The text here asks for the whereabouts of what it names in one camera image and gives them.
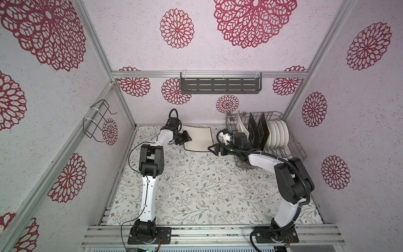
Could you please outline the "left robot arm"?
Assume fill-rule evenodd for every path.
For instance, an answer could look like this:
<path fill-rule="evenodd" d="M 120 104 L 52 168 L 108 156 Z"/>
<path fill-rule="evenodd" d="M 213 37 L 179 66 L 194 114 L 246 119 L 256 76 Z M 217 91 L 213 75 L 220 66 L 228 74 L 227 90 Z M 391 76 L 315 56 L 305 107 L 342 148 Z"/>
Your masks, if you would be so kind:
<path fill-rule="evenodd" d="M 142 176 L 143 192 L 141 210 L 135 219 L 128 239 L 128 244 L 141 242 L 151 244 L 160 241 L 156 228 L 156 190 L 158 177 L 164 171 L 164 147 L 173 142 L 181 145 L 191 141 L 187 131 L 180 132 L 182 122 L 178 117 L 169 116 L 167 123 L 163 126 L 154 142 L 143 142 L 139 144 L 140 158 L 137 173 Z"/>

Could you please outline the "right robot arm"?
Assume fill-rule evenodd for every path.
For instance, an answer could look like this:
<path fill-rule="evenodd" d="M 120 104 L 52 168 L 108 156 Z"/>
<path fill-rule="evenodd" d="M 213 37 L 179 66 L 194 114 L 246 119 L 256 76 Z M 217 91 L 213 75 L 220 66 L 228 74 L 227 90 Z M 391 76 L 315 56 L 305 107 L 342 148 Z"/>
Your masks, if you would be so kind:
<path fill-rule="evenodd" d="M 287 244 L 298 242 L 295 224 L 302 207 L 310 203 L 314 190 L 314 183 L 302 161 L 297 157 L 284 159 L 253 148 L 241 132 L 223 129 L 217 133 L 216 139 L 217 143 L 208 147 L 211 153 L 216 156 L 234 155 L 244 163 L 275 175 L 281 196 L 279 210 L 268 227 L 255 228 L 251 232 L 251 243 L 254 242 L 253 237 L 259 243 L 266 240 Z"/>

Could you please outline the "white square plate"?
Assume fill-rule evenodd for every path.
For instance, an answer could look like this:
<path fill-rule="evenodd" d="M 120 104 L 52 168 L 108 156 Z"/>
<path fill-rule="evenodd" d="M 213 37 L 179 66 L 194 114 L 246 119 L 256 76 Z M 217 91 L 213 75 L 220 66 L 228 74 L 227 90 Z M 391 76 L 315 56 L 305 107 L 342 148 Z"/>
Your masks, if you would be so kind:
<path fill-rule="evenodd" d="M 242 117 L 241 117 L 240 112 L 238 113 L 238 118 L 237 118 L 237 129 L 238 129 L 239 132 L 242 132 L 242 133 L 245 134 L 247 140 L 249 139 L 250 133 L 249 133 L 248 129 L 246 128 L 245 124 L 242 121 Z"/>
<path fill-rule="evenodd" d="M 192 152 L 209 152 L 208 147 L 213 145 L 212 131 L 210 127 L 193 127 L 184 126 L 184 131 L 187 131 L 192 139 L 184 143 L 184 149 Z"/>

